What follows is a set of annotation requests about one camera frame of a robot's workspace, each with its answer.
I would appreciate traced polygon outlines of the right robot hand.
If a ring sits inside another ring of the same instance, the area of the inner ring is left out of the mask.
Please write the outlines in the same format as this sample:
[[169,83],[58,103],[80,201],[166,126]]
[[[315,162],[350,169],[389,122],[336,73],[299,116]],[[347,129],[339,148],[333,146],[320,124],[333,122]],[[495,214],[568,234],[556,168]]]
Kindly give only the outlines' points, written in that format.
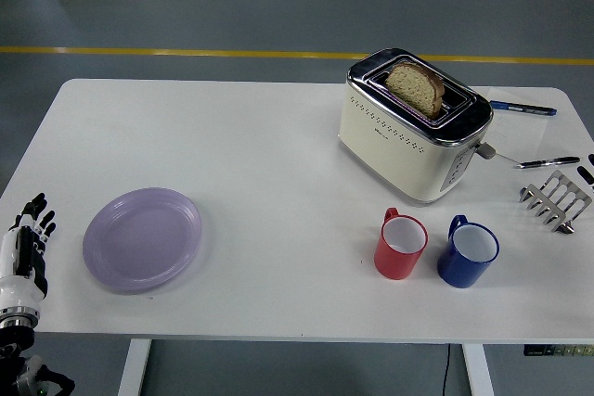
[[[594,166],[594,154],[588,155],[588,161],[591,166]],[[583,165],[579,165],[576,168],[577,173],[584,179],[590,188],[594,188],[594,175],[593,173]]]

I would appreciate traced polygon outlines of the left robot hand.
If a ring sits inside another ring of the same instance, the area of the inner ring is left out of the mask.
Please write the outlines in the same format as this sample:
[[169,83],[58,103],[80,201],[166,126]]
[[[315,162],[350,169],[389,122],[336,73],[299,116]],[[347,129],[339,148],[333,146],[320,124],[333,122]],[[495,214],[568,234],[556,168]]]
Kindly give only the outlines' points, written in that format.
[[46,245],[55,231],[56,213],[48,211],[45,194],[27,202],[1,244],[1,308],[23,307],[38,312],[46,297]]

